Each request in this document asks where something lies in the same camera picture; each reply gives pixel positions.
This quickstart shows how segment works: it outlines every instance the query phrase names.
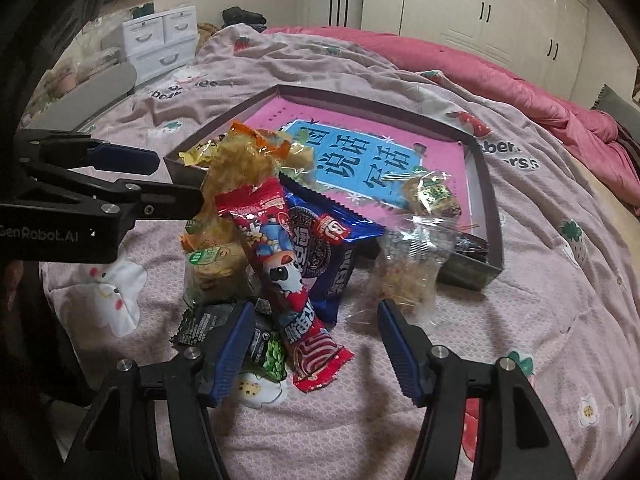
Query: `blue sign with chinese text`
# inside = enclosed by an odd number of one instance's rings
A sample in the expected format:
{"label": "blue sign with chinese text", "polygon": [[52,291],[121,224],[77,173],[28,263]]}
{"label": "blue sign with chinese text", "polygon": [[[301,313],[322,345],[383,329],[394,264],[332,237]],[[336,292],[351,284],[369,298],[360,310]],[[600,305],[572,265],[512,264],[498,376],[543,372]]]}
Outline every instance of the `blue sign with chinese text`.
{"label": "blue sign with chinese text", "polygon": [[286,128],[298,142],[314,149],[316,180],[329,186],[404,207],[401,183],[381,180],[385,174],[409,173],[420,167],[413,149],[381,138],[297,120]]}

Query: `pink bedsheet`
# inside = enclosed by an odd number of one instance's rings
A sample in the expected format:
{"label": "pink bedsheet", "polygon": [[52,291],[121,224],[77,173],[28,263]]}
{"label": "pink bedsheet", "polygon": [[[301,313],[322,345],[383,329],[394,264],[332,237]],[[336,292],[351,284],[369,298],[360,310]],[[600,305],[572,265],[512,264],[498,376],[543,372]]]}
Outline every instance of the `pink bedsheet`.
{"label": "pink bedsheet", "polygon": [[640,180],[628,153],[616,142],[618,125],[608,114],[585,110],[473,54],[428,41],[343,27],[270,28],[266,33],[311,34],[353,41],[400,70],[441,70],[476,95],[504,102],[547,129],[622,201],[640,214]]}

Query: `blue gripper pad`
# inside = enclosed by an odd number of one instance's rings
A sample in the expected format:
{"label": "blue gripper pad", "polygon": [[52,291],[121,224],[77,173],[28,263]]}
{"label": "blue gripper pad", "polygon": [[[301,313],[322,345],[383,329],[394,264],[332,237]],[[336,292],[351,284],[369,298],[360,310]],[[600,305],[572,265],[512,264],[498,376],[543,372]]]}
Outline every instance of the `blue gripper pad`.
{"label": "blue gripper pad", "polygon": [[225,324],[207,333],[202,343],[205,358],[198,388],[201,398],[206,398],[207,406],[218,407],[231,393],[254,329],[254,305],[239,303]]}
{"label": "blue gripper pad", "polygon": [[108,142],[87,150],[86,156],[89,166],[102,171],[150,175],[160,166],[156,152]]}
{"label": "blue gripper pad", "polygon": [[378,331],[402,394],[417,406],[424,405],[436,381],[435,373],[429,368],[429,338],[420,327],[409,325],[391,300],[378,305]]}

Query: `red snack package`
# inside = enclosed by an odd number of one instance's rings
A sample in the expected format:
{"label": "red snack package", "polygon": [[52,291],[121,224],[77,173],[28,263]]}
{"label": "red snack package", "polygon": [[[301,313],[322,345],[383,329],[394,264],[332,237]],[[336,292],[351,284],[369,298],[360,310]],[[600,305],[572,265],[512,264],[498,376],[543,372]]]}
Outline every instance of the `red snack package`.
{"label": "red snack package", "polygon": [[278,179],[217,195],[216,205],[218,214],[231,216],[242,231],[247,257],[272,291],[274,319],[293,360],[293,383],[305,393],[326,386],[353,353],[334,341],[309,301]]}

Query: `blue oreo package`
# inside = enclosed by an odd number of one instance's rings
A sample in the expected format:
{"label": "blue oreo package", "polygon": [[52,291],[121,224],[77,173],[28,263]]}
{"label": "blue oreo package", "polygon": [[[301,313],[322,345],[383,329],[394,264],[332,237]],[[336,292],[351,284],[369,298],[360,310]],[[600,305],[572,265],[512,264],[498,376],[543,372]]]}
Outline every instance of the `blue oreo package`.
{"label": "blue oreo package", "polygon": [[365,240],[385,228],[284,174],[280,183],[289,207],[294,252],[316,316],[335,326],[338,307]]}

